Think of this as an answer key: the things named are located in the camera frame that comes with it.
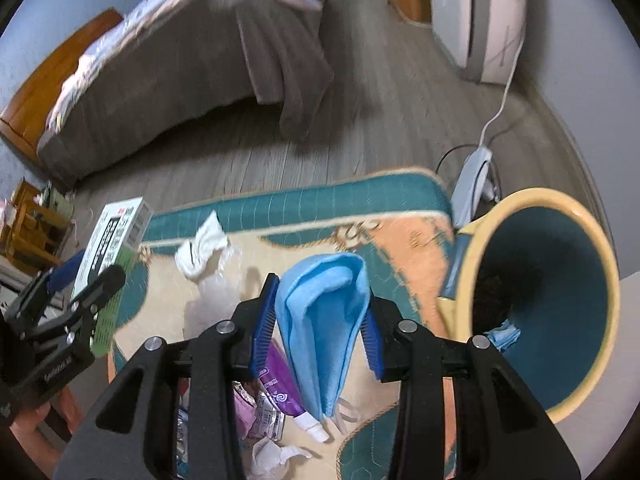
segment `wooden floor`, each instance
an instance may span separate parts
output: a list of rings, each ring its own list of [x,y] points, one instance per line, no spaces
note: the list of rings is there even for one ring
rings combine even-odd
[[[386,168],[434,169],[449,148],[478,142],[482,126],[500,106],[502,87],[460,80],[431,31],[400,21],[386,0],[328,0],[321,40],[335,81],[304,142],[280,138],[278,107],[250,101],[178,126],[81,182],[80,246],[102,207],[115,200],[144,196],[162,212],[223,195],[326,184]],[[488,132],[503,191],[551,187],[595,211],[562,129],[543,105],[515,87]],[[450,190],[469,153],[456,150],[443,164]]]

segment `gray blanket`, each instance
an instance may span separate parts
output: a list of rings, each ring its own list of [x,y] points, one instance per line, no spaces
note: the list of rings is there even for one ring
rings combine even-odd
[[[43,134],[38,157],[71,187],[172,126],[252,95],[282,103],[282,135],[303,139],[334,76],[319,22],[320,12],[278,0],[188,0],[103,67],[61,131]]]

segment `blue cloth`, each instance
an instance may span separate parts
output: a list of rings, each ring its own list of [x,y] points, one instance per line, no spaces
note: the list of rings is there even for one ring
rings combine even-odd
[[[47,292],[49,294],[59,292],[76,278],[80,264],[82,263],[82,258],[84,258],[84,249],[76,254],[76,256],[69,258],[51,273],[49,283],[47,284]]]
[[[514,344],[520,337],[520,329],[505,319],[498,328],[485,332],[489,341],[500,351],[504,352],[509,346]]]
[[[310,256],[280,281],[275,310],[282,343],[302,404],[317,420],[334,414],[369,297],[357,254]]]

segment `baseboard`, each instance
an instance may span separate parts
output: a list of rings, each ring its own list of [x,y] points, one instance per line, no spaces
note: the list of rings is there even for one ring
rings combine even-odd
[[[520,90],[520,92],[526,97],[529,105],[536,111],[536,114],[542,121],[545,129],[549,129],[551,131],[557,130],[560,133],[558,141],[562,148],[575,155],[574,161],[576,164],[574,165],[573,170],[581,180],[582,187],[585,192],[584,198],[588,202],[584,204],[584,206],[589,209],[591,214],[593,214],[595,219],[600,223],[602,229],[607,235],[607,238],[609,239],[609,242],[611,243],[611,246],[613,247],[613,237],[611,235],[609,221],[607,220],[607,213],[604,209],[600,193],[598,192],[598,187],[591,176],[589,167],[580,152],[578,142],[575,140],[571,130],[569,130],[554,106],[546,101],[540,93],[534,79],[522,64],[520,64],[516,71],[514,83],[518,87],[518,90]]]

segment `mask ear loop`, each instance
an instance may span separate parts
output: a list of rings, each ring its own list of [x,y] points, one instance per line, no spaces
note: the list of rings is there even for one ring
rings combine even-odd
[[[336,406],[342,406],[346,408],[349,412],[349,415],[341,412],[340,409],[334,410],[334,416],[331,417],[332,423],[335,424],[335,427],[338,428],[341,434],[347,434],[347,428],[344,425],[345,422],[359,422],[362,418],[360,412],[354,407],[349,401],[344,400],[342,397],[338,397],[338,401],[335,403]]]

